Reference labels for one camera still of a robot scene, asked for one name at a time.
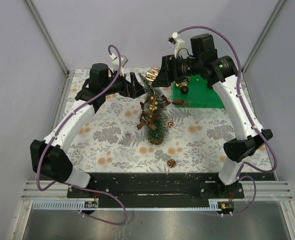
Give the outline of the brown ribbon gold berries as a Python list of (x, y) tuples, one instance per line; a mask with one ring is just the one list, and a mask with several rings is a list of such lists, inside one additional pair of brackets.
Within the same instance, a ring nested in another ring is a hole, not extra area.
[(157, 130), (155, 122), (161, 117), (160, 107), (166, 107), (168, 105), (176, 105), (186, 107), (189, 103), (185, 102), (183, 99), (177, 99), (169, 101), (165, 95), (161, 96), (161, 101), (157, 99), (157, 94), (148, 97), (145, 102), (140, 102), (141, 114), (139, 118), (139, 123), (137, 124), (137, 129), (140, 130), (144, 126), (149, 126), (153, 131)]

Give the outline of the small green christmas tree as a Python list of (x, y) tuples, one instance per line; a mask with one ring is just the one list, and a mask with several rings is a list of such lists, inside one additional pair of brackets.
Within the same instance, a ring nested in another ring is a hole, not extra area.
[(146, 94), (146, 99), (140, 102), (142, 112), (139, 127), (143, 128), (146, 139), (152, 145), (161, 145), (168, 135), (163, 92), (157, 87), (152, 87), (143, 73), (139, 73), (139, 77)]

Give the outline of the pine cone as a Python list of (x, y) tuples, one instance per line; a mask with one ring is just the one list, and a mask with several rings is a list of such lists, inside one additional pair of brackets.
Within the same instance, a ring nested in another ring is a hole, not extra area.
[(175, 123), (174, 123), (173, 120), (169, 119), (169, 120), (167, 121), (167, 127), (168, 127), (169, 129), (172, 128), (172, 127), (174, 127), (174, 125), (175, 125)]
[(169, 168), (174, 168), (174, 167), (176, 167), (177, 162), (176, 162), (176, 160), (174, 160), (174, 159), (169, 159), (169, 160), (167, 161), (167, 165), (168, 165)]

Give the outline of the pine cone front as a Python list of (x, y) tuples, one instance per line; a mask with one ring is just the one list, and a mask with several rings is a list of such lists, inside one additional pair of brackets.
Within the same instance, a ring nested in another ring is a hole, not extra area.
[(174, 160), (174, 159), (169, 159), (169, 160), (167, 161), (167, 165), (168, 165), (169, 168), (174, 168), (174, 167), (176, 167), (177, 162), (176, 162), (176, 160)]

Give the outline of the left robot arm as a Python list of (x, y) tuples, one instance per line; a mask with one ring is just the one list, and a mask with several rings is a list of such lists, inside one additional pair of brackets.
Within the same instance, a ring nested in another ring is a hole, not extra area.
[(96, 186), (88, 173), (75, 168), (67, 156), (74, 138), (105, 103), (106, 96), (119, 94), (136, 99), (145, 93), (135, 73), (112, 71), (104, 63), (92, 65), (89, 77), (77, 93), (70, 111), (58, 126), (43, 140), (30, 145), (33, 171), (55, 182), (78, 186), (78, 192), (89, 198)]

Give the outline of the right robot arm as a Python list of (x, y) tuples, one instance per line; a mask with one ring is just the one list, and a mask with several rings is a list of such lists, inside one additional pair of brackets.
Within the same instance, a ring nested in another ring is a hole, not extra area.
[(175, 52), (163, 56), (160, 72), (152, 86), (168, 87), (171, 83), (183, 82), (188, 76), (200, 76), (217, 93), (232, 122), (235, 138), (223, 145), (227, 158), (218, 174), (220, 182), (215, 185), (216, 194), (226, 198), (233, 191), (232, 184), (238, 180), (244, 160), (272, 138), (272, 131), (264, 129), (257, 120), (243, 95), (240, 71), (231, 57), (218, 56), (212, 35), (192, 37), (192, 56), (188, 57), (179, 54), (185, 42), (178, 33), (174, 32), (169, 42), (175, 46)]

